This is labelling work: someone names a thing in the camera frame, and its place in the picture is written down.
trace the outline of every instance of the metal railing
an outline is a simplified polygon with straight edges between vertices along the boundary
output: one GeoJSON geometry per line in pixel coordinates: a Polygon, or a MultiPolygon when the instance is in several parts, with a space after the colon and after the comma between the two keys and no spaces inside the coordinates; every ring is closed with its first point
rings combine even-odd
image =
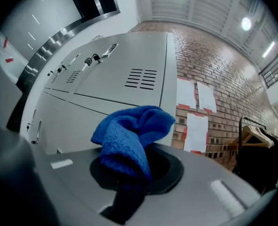
{"type": "Polygon", "coordinates": [[[267,88],[278,81],[278,54],[259,74],[263,76],[267,88]]]}

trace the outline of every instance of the locker vent slot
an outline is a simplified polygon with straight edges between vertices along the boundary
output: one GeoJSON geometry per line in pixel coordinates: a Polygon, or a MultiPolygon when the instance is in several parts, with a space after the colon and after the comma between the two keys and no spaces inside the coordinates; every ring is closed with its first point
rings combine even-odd
{"type": "Polygon", "coordinates": [[[53,83],[56,81],[57,77],[58,77],[58,75],[54,76],[54,78],[53,78],[51,84],[53,84],[53,83]]]}
{"type": "Polygon", "coordinates": [[[73,73],[69,76],[68,80],[66,83],[73,83],[74,80],[76,79],[77,75],[79,75],[80,70],[78,71],[73,71],[73,73]]]}
{"type": "Polygon", "coordinates": [[[156,76],[156,70],[131,69],[125,86],[153,90],[156,76]]]}

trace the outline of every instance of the white paper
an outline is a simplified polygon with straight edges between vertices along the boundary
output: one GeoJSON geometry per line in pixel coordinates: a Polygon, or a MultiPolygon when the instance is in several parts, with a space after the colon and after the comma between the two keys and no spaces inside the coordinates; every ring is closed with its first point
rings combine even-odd
{"type": "Polygon", "coordinates": [[[201,110],[208,109],[216,113],[216,102],[212,88],[200,82],[197,82],[197,88],[199,91],[199,108],[201,110]]]}
{"type": "Polygon", "coordinates": [[[196,109],[194,82],[177,78],[176,105],[187,105],[196,109]]]}
{"type": "Polygon", "coordinates": [[[58,168],[62,168],[62,167],[66,167],[73,164],[71,159],[66,159],[63,161],[56,161],[56,162],[51,162],[51,166],[53,169],[58,169],[58,168]]]}
{"type": "Polygon", "coordinates": [[[187,138],[185,140],[185,151],[206,152],[208,132],[208,117],[187,114],[187,138]]]}

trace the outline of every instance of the blue towel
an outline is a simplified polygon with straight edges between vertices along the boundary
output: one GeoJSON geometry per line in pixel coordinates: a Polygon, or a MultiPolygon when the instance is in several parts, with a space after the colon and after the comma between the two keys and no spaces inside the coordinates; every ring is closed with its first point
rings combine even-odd
{"type": "Polygon", "coordinates": [[[91,141],[103,146],[101,163],[114,171],[152,181],[145,147],[168,134],[175,119],[156,106],[114,112],[100,122],[91,141]]]}

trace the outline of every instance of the locker handle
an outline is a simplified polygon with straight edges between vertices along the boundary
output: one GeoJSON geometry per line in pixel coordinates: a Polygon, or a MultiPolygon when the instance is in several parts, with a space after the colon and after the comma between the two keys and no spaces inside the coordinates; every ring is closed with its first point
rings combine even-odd
{"type": "Polygon", "coordinates": [[[37,130],[36,144],[39,143],[41,124],[42,124],[42,121],[40,120],[39,128],[38,128],[38,130],[37,130]]]}

